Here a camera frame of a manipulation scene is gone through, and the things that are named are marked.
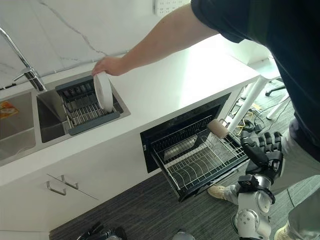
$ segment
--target black t-shirt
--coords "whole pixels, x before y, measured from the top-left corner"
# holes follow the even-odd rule
[[[228,40],[272,52],[295,109],[290,135],[320,161],[320,0],[192,0],[191,7]]]

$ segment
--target cabinet door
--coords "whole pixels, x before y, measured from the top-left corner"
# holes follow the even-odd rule
[[[101,203],[158,173],[147,173],[139,133],[126,134],[54,164],[50,174],[65,175]]]
[[[48,232],[1,231],[1,240],[50,240]]]
[[[61,195],[50,191],[46,182]],[[97,205],[97,201],[34,172],[0,188],[0,230],[49,232]]]

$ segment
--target white plate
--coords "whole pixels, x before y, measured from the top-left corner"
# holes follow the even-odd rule
[[[93,84],[100,108],[104,113],[111,113],[114,99],[108,75],[105,72],[94,75]]]

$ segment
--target gray trousers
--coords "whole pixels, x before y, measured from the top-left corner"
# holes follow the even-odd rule
[[[283,175],[271,187],[273,194],[278,194],[288,187],[314,175],[320,175],[320,162],[305,152],[287,131],[281,140],[285,159]],[[228,201],[238,204],[239,185],[225,188]],[[300,240],[320,238],[320,188],[297,205],[288,214],[289,237]]]

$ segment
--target black robotic glove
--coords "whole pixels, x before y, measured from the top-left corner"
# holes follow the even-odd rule
[[[259,146],[251,139],[247,131],[241,133],[240,142],[245,154],[250,158],[246,174],[260,174],[267,177],[271,184],[280,177],[283,167],[283,153],[281,145],[281,134],[274,133],[274,143],[269,132],[260,136]]]

